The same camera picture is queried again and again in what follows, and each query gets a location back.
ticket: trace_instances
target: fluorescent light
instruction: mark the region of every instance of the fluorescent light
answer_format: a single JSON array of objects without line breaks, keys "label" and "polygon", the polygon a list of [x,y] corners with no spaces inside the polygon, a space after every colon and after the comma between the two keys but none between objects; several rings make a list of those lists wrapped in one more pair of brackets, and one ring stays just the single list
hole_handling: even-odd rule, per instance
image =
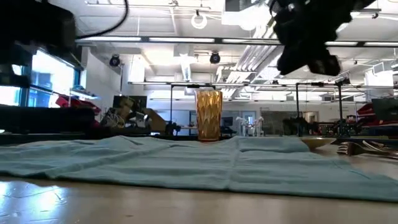
[{"label": "fluorescent light", "polygon": [[70,94],[72,94],[73,96],[78,96],[78,97],[86,98],[86,99],[89,99],[89,100],[99,99],[98,96],[91,96],[89,94],[81,93],[81,92],[75,91],[75,90],[70,90]]},{"label": "fluorescent light", "polygon": [[277,39],[223,39],[226,44],[268,44],[268,45],[281,45]]},{"label": "fluorescent light", "polygon": [[149,37],[149,42],[213,43],[214,38]]},{"label": "fluorescent light", "polygon": [[130,85],[169,85],[166,82],[128,82]]},{"label": "fluorescent light", "polygon": [[398,42],[366,42],[368,47],[398,47]]},{"label": "fluorescent light", "polygon": [[116,36],[99,36],[89,37],[78,40],[79,42],[140,42],[141,37],[116,37]]},{"label": "fluorescent light", "polygon": [[326,46],[355,46],[358,42],[355,41],[329,41],[326,42]]},{"label": "fluorescent light", "polygon": [[213,86],[244,86],[242,83],[212,83]]}]

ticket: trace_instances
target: window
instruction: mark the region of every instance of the window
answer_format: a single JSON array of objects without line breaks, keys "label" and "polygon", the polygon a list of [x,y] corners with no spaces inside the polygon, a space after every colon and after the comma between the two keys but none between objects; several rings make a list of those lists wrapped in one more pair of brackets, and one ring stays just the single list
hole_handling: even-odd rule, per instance
[{"label": "window", "polygon": [[[32,73],[30,80],[32,85],[45,88],[60,94],[69,95],[73,87],[75,69],[65,62],[37,51],[33,56]],[[29,90],[28,106],[58,108],[55,104],[58,95],[50,94],[37,88]]]},{"label": "window", "polygon": [[[345,101],[345,102],[353,102],[354,101],[353,96],[350,96],[350,97],[342,96],[342,97],[345,97],[342,99],[342,101]],[[335,98],[334,96],[324,96],[323,97],[323,101],[332,101],[332,100],[338,100],[338,98]]]},{"label": "window", "polygon": [[75,70],[73,67],[56,58],[37,51],[33,56],[31,83],[48,90],[69,95],[69,89],[73,87]]},{"label": "window", "polygon": [[59,108],[59,105],[55,103],[57,99],[58,95],[56,94],[30,89],[27,105],[31,107]]},{"label": "window", "polygon": [[[16,75],[21,75],[22,67],[12,65]],[[18,106],[21,99],[21,88],[13,86],[0,86],[0,104],[9,106]]]}]

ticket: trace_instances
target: wooden bowl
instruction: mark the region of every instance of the wooden bowl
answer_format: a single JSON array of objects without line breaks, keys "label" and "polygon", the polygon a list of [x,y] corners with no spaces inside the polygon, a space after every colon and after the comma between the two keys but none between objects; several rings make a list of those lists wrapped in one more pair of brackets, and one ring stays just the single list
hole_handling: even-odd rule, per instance
[{"label": "wooden bowl", "polygon": [[310,150],[314,150],[321,146],[326,146],[334,141],[335,138],[308,138],[308,137],[301,137],[300,140],[306,144]]}]

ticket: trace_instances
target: light blue cloth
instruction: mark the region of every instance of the light blue cloth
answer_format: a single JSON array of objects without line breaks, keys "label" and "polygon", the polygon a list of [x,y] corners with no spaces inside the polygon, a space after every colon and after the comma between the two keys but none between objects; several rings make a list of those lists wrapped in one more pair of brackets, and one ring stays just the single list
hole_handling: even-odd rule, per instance
[{"label": "light blue cloth", "polygon": [[311,153],[297,138],[215,143],[123,136],[0,147],[0,172],[172,189],[398,202],[398,181]]}]

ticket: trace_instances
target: amber glass cup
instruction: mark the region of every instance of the amber glass cup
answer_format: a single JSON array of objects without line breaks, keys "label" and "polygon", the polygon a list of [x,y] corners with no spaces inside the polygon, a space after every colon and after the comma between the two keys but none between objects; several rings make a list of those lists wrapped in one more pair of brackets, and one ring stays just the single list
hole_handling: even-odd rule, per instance
[{"label": "amber glass cup", "polygon": [[223,110],[223,93],[216,90],[196,92],[197,128],[199,141],[220,139],[220,119]]}]

